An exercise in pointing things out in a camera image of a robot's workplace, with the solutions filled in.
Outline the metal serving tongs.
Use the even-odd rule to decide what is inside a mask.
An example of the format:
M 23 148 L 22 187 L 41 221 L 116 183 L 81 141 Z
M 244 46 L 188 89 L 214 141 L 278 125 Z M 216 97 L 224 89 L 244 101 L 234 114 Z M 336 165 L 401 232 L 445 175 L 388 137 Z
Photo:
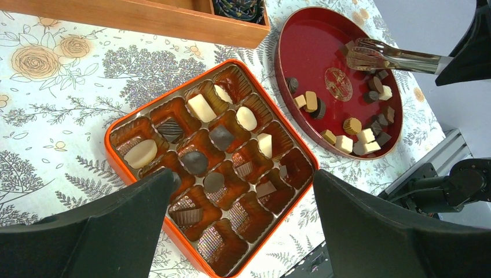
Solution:
M 359 71 L 394 69 L 439 75 L 453 57 L 402 50 L 372 38 L 358 38 L 346 60 L 350 68 Z

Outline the dark chocolate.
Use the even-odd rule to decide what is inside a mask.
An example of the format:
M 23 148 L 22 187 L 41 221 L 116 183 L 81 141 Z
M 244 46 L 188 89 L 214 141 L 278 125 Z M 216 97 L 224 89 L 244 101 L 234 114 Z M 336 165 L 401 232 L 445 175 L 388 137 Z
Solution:
M 175 144 L 183 136 L 184 131 L 174 118 L 164 120 L 157 127 L 159 134 L 168 142 Z

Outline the orange chocolate box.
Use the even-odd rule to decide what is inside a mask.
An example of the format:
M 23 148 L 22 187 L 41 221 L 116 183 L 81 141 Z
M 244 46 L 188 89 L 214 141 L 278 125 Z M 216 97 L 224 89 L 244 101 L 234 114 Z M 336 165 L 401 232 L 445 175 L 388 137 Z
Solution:
M 188 100 L 202 94 L 217 117 L 202 122 Z M 253 131 L 237 122 L 248 107 Z M 184 136 L 175 144 L 157 131 L 174 118 Z M 272 157 L 257 136 L 272 135 Z M 154 160 L 140 169 L 124 160 L 152 139 Z M 104 138 L 111 167 L 127 184 L 155 171 L 177 173 L 163 230 L 196 269 L 211 277 L 237 277 L 312 186 L 318 161 L 245 64 L 227 60 L 116 120 Z

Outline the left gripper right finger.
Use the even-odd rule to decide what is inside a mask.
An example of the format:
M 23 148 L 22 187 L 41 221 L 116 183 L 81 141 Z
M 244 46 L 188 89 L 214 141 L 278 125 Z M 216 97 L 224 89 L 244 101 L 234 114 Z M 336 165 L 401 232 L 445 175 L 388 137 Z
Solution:
M 490 230 L 426 217 L 317 170 L 335 277 L 489 277 Z

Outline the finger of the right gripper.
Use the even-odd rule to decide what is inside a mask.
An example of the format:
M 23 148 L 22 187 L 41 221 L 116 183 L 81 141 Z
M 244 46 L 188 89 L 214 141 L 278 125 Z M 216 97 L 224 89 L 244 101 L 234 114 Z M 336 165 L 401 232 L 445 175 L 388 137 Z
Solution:
M 490 1 L 476 1 L 472 23 L 449 56 L 437 86 L 490 80 Z

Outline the white chocolate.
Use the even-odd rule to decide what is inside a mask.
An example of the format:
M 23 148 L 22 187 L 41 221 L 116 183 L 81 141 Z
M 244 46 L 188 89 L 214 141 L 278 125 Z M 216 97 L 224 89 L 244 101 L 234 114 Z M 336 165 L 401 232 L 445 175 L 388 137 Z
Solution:
M 261 133 L 257 136 L 258 148 L 264 154 L 265 157 L 270 159 L 272 157 L 272 135 L 267 133 Z
M 188 107 L 202 122 L 208 123 L 217 115 L 202 94 L 197 94 L 188 100 Z
M 248 107 L 240 107 L 236 111 L 238 124 L 247 131 L 253 131 L 257 127 L 257 119 Z
M 148 139 L 135 145 L 123 158 L 130 167 L 140 169 L 154 160 L 156 154 L 157 145 L 155 140 Z

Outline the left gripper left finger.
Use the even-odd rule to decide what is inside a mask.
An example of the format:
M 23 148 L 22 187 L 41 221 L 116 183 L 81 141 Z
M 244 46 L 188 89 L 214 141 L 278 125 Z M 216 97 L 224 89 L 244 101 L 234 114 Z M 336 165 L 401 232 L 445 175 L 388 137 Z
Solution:
M 2 277 L 147 277 L 175 176 L 159 170 L 31 225 L 1 228 Z

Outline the red round plate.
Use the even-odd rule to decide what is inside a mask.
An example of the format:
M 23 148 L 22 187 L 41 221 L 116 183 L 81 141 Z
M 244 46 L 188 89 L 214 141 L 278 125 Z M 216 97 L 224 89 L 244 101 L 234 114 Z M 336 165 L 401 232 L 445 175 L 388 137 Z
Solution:
M 360 120 L 366 129 L 378 116 L 393 109 L 394 116 L 382 128 L 389 139 L 380 150 L 364 156 L 370 160 L 386 156 L 396 146 L 403 127 L 403 109 L 391 70 L 380 78 L 391 89 L 392 97 L 369 102 L 374 76 L 348 67 L 348 44 L 364 37 L 366 33 L 340 13 L 320 7 L 299 9 L 290 15 L 280 32 L 274 68 L 279 91 L 294 121 L 310 139 L 328 151 L 339 152 L 323 138 L 322 132 L 329 130 L 336 136 L 343 135 L 343 123 L 352 117 Z M 315 92 L 326 107 L 322 118 L 317 119 L 296 106 L 294 99 L 307 91 Z

